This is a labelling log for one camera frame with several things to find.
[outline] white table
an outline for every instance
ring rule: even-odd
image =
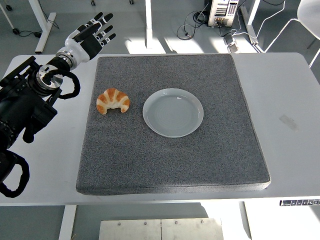
[[[20,137],[10,148],[29,163],[30,180],[20,196],[11,199],[0,195],[0,205],[319,198],[320,85],[305,59],[298,53],[243,53],[232,56],[270,172],[271,184],[267,189],[116,196],[78,193],[76,180],[95,78],[96,57],[73,71],[81,83],[80,95],[68,100],[58,99],[54,104],[57,116],[35,135],[34,142],[27,144]],[[28,57],[15,57],[7,73]],[[52,57],[39,55],[36,61],[45,64]],[[62,85],[63,90],[66,87],[72,87],[68,80]],[[5,180],[9,188],[17,187],[20,174],[19,167],[15,167]]]

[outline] electronic device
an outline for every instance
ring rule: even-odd
[[[208,27],[231,27],[237,13],[239,0],[204,0],[208,6]]]
[[[72,32],[65,40],[65,47],[47,64],[39,65],[31,56],[0,81],[0,193],[6,197],[19,196],[30,177],[26,160],[8,149],[23,129],[22,139],[32,143],[34,135],[58,113],[53,108],[55,101],[74,98],[80,93],[80,82],[70,71],[93,59],[116,36],[113,33],[107,37],[112,25],[102,30],[113,14],[103,15],[100,12]],[[61,95],[63,77],[72,79],[72,93]],[[18,188],[12,191],[3,181],[16,164],[21,166],[22,175]]]

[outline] white plate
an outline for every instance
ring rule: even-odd
[[[198,98],[178,88],[153,93],[145,101],[142,113],[146,124],[167,138],[180,138],[194,132],[204,118]]]

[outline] floor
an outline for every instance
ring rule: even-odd
[[[271,3],[281,2],[281,0],[269,1]],[[12,11],[6,11],[6,13],[15,28],[18,28],[20,31],[33,32],[41,30],[28,1],[6,0],[6,2],[13,8]],[[104,12],[105,14],[113,13],[114,17],[110,21],[110,24],[113,25],[113,32],[116,33],[116,38],[108,43],[101,51],[103,54],[190,54],[228,52],[227,46],[220,35],[228,33],[230,29],[222,28],[220,29],[220,33],[218,28],[202,25],[197,28],[195,35],[191,40],[182,41],[177,38],[177,30],[184,24],[187,15],[192,11],[201,11],[204,8],[204,0],[152,1],[152,28],[154,40],[152,49],[146,49],[145,47],[146,16],[144,0],[135,0],[134,5],[130,5],[129,0],[95,0],[96,6],[91,6],[89,0],[40,0],[40,2],[47,15],[52,12],[57,13],[55,22],[59,26],[59,29],[52,27],[43,54],[56,54],[60,48],[64,47],[65,39],[71,32],[81,24],[86,23],[99,12]],[[243,6],[249,8],[251,2],[252,0],[246,0]],[[297,16],[299,2],[299,0],[288,0],[283,12],[265,22],[258,37],[259,46],[263,50],[265,50],[274,37],[276,37],[282,26],[284,26],[290,18]],[[0,3],[2,6],[6,5],[2,0]],[[282,5],[272,6],[261,1],[256,18],[253,22],[256,33],[263,20],[280,9],[282,9]],[[192,15],[188,17],[186,22],[194,25]],[[18,55],[35,54],[39,39],[33,34],[26,37],[13,34],[12,29],[2,12],[0,12],[0,23],[2,23],[0,24],[0,76],[4,76],[12,58]],[[241,18],[241,12],[239,12],[239,21],[238,18],[235,18],[232,28],[238,30],[240,27],[241,29],[239,32],[242,32],[245,27]],[[193,29],[188,28],[189,27],[187,27],[187,31],[191,33]],[[181,33],[178,31],[178,35],[183,37],[183,32]],[[320,41],[317,40],[309,49],[307,49],[313,40],[314,37],[312,34],[310,34],[300,23],[292,22],[270,48],[269,52],[297,52],[302,54],[309,64],[317,50],[320,48]],[[246,34],[236,36],[236,41],[241,53],[256,52],[251,47],[249,38]],[[320,82],[320,57],[314,62],[311,70],[318,82]],[[176,210],[176,214],[183,217],[192,217],[193,215],[202,217],[204,215],[202,209],[192,212],[190,211],[192,208],[193,206],[184,205],[181,209],[179,208],[179,210]],[[126,214],[128,216],[136,216],[137,214],[140,214],[140,212],[144,212],[147,208],[139,206],[139,213],[136,213],[138,208],[135,208],[134,210],[126,207],[124,209],[127,211]],[[26,219],[31,220],[30,223],[39,223],[39,218],[41,219],[42,215],[51,214],[54,219],[56,219],[55,221],[59,222],[62,220],[63,214],[63,209],[60,207],[54,207],[54,209],[51,207],[41,209],[40,207],[14,207],[10,208],[10,211],[8,208],[3,209],[3,207],[1,207],[0,211],[2,211],[3,214],[6,214],[8,218],[9,216],[14,216],[11,220],[6,221],[7,225],[0,224],[6,226],[6,239],[14,239],[14,235],[19,239],[18,234],[12,234],[15,231],[24,234],[24,230],[18,230],[13,227],[13,225],[17,223],[17,219],[23,219],[21,224],[25,223]],[[164,209],[160,207],[157,211],[152,213],[152,216],[158,216],[163,211]],[[47,224],[50,225],[53,221],[54,220],[50,220]],[[57,226],[53,226],[52,229],[49,230],[48,228],[42,227],[43,224],[40,226],[40,229],[43,229],[43,231],[50,231],[51,238],[57,239],[54,238],[54,236],[59,234],[59,229],[56,228]],[[81,229],[81,225],[76,225],[75,227],[75,230]],[[34,235],[32,235],[32,237],[30,236],[30,238],[25,236],[25,239],[34,239],[33,236]]]

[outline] robotic arm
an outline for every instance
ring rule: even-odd
[[[24,130],[23,140],[34,141],[34,135],[43,129],[58,113],[53,104],[60,99],[76,97],[80,83],[71,70],[93,59],[116,34],[107,37],[113,29],[103,26],[113,17],[100,12],[84,25],[78,27],[65,40],[65,47],[45,65],[38,65],[31,56],[0,81],[0,193],[8,198],[19,196],[29,181],[26,160],[8,149]],[[72,79],[74,91],[61,95],[63,77]],[[19,187],[12,191],[3,181],[18,164],[22,168]]]

